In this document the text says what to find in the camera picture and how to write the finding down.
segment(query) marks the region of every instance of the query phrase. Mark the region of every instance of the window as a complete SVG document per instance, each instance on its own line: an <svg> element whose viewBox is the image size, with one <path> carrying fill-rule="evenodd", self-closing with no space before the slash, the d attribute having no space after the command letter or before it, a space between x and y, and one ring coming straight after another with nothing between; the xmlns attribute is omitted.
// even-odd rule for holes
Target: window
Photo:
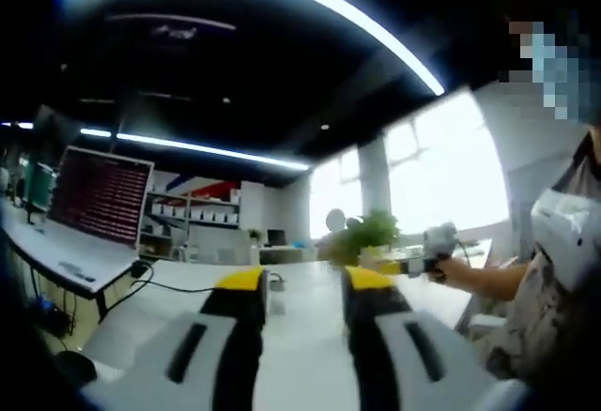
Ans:
<svg viewBox="0 0 601 411"><path fill-rule="evenodd" d="M357 148L317 166L311 174L310 188L309 224L312 239L319 239L330 232L326 217L332 209L342 209L347 217L361 215L362 191Z"/></svg>
<svg viewBox="0 0 601 411"><path fill-rule="evenodd" d="M404 120L385 142L393 214L404 233L444 221L464 230L507 219L497 150L471 92Z"/></svg>

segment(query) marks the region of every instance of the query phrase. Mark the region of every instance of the person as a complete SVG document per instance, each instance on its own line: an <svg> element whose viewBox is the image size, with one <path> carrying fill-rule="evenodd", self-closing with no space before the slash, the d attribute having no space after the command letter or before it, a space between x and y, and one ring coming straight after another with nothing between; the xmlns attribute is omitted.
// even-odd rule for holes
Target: person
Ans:
<svg viewBox="0 0 601 411"><path fill-rule="evenodd" d="M563 108L559 109L560 114L588 126L588 133L570 169L563 176L565 181L560 183L562 190L559 191L601 200L600 103L595 105L591 97L585 100L579 95L581 90L578 91L578 85L570 84L570 75L574 74L570 68L576 67L578 72L578 65L567 67L568 63L562 63L561 59L552 59L554 62L550 63L540 62L539 57L544 57L543 49L546 48L543 44L548 43L548 38L543 37L547 35L541 34L540 28L537 30L532 23L509 24L510 32L520 36L522 48L528 45L523 53L532 58L534 73L537 73L537 69L551 68L551 72L544 71L545 82L549 78L552 82L553 75L567 75L567 82L563 83ZM543 84L546 93L549 89L557 93L560 88L555 85ZM542 251L537 252L526 265L506 269L470 268L460 259L441 261L437 268L439 273L431 274L435 280L444 276L446 283L452 287L483 297L513 301L506 324L476 342L481 361L498 377L517 377L529 383L534 382L543 361L563 344L570 343L576 326L584 318L582 303L555 279L554 265Z"/></svg>

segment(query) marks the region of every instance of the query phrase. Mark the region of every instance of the potted plant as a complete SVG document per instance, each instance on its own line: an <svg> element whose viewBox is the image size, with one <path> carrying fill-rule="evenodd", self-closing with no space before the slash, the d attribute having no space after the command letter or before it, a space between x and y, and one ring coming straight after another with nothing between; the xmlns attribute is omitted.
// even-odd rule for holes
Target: potted plant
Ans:
<svg viewBox="0 0 601 411"><path fill-rule="evenodd" d="M318 257L338 266L357 266L362 249L390 247L398 242L401 233L396 224L396 217L379 210L347 219L345 230L325 237Z"/></svg>
<svg viewBox="0 0 601 411"><path fill-rule="evenodd" d="M257 230L256 228L251 228L250 230L248 230L248 236L251 239L251 244L257 247L261 243L261 238L263 237L263 234L260 230Z"/></svg>

